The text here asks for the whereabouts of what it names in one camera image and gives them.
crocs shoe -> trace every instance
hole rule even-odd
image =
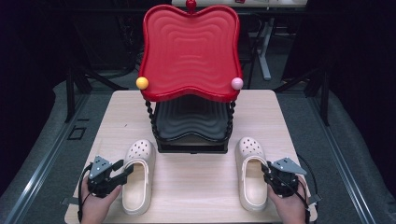
[[[251,137],[239,140],[235,149],[239,200],[248,211],[261,211],[267,202],[267,183],[262,177],[262,163],[267,164],[264,150]]]
[[[129,215],[141,215],[149,209],[155,155],[154,145],[146,139],[136,141],[126,154],[124,169],[134,166],[122,186],[122,206]]]

yellow ball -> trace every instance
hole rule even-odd
[[[145,90],[149,85],[149,81],[145,77],[139,77],[136,80],[136,86],[139,90]]]

red tray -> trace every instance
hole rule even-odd
[[[224,103],[236,100],[239,90],[231,83],[242,78],[238,16],[226,6],[192,10],[159,5],[146,14],[139,71],[148,80],[141,91],[146,100],[161,102],[185,94]]]

pink ball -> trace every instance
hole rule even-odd
[[[239,91],[244,86],[244,80],[242,80],[242,78],[240,77],[235,77],[231,82],[231,86],[233,87],[234,90]]]

shoe insole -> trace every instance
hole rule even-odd
[[[141,163],[134,163],[134,171],[128,175],[128,182],[122,190],[125,208],[138,209],[145,199],[145,190],[145,168]]]
[[[247,199],[253,204],[262,204],[267,200],[267,186],[264,182],[262,163],[249,161],[247,163],[245,190]]]

